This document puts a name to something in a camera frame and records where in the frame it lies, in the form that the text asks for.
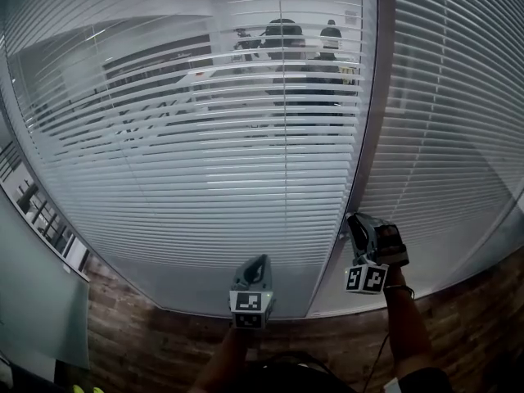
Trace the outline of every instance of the ceiling light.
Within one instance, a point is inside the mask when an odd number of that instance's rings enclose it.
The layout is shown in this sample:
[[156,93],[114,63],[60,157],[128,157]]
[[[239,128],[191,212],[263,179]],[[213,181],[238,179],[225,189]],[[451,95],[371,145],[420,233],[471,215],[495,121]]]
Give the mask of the ceiling light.
[[105,32],[106,30],[105,29],[102,29],[100,32],[96,32],[94,35],[91,35],[89,38],[86,39],[86,41],[88,41],[89,39],[93,39],[94,37],[96,37],[97,35],[101,34],[102,32]]

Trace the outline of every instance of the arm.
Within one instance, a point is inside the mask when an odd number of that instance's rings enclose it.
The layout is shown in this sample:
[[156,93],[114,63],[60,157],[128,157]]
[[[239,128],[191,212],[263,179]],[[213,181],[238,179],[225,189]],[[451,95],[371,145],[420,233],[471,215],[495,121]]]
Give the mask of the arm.
[[189,393],[226,391],[244,369],[251,333],[230,328],[219,349],[204,367]]
[[[391,266],[386,286],[405,285],[398,266]],[[405,290],[385,291],[389,315],[390,346],[395,360],[395,374],[400,380],[415,371],[434,367],[431,359],[431,342],[422,317]]]

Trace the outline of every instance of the black cable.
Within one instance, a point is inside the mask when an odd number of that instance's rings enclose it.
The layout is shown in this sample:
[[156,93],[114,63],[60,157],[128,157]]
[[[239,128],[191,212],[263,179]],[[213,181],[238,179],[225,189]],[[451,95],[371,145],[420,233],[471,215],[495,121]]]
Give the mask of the black cable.
[[388,332],[386,337],[384,338],[384,341],[382,341],[382,345],[380,346],[380,350],[378,350],[377,358],[375,359],[375,363],[371,367],[371,373],[368,376],[368,380],[366,381],[366,385],[364,386],[364,389],[362,390],[362,393],[366,393],[366,389],[368,388],[368,384],[371,380],[371,377],[373,377],[373,373],[375,373],[375,367],[377,367],[378,360],[380,359],[380,356],[382,355],[382,350],[384,349],[384,345],[386,344],[387,338],[390,337],[390,333]]

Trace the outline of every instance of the white horizontal blind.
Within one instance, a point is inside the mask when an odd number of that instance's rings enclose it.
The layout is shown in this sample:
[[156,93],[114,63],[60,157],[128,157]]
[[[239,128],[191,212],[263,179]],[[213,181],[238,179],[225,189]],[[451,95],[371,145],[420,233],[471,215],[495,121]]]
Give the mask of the white horizontal blind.
[[[418,294],[467,277],[461,264],[522,191],[523,21],[523,0],[396,0],[390,92],[360,210],[398,225]],[[352,257],[348,243],[339,269]],[[324,282],[312,312],[383,305],[345,295],[341,280]]]
[[8,7],[11,119],[88,244],[159,305],[204,314],[266,253],[280,313],[305,314],[365,123],[362,0]]

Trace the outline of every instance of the railing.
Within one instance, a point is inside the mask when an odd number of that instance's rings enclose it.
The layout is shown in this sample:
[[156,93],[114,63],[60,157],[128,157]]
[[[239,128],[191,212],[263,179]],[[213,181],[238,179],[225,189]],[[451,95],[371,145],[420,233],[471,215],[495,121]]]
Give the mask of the railing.
[[[42,234],[58,253],[67,258],[76,241],[76,236],[67,226],[66,221],[49,205],[34,183],[24,180],[18,186],[18,190],[20,193],[18,206],[30,219],[34,229]],[[88,255],[89,251],[86,250],[78,264],[80,271]]]
[[13,141],[0,151],[0,179],[5,182],[9,175],[20,165],[22,159]]

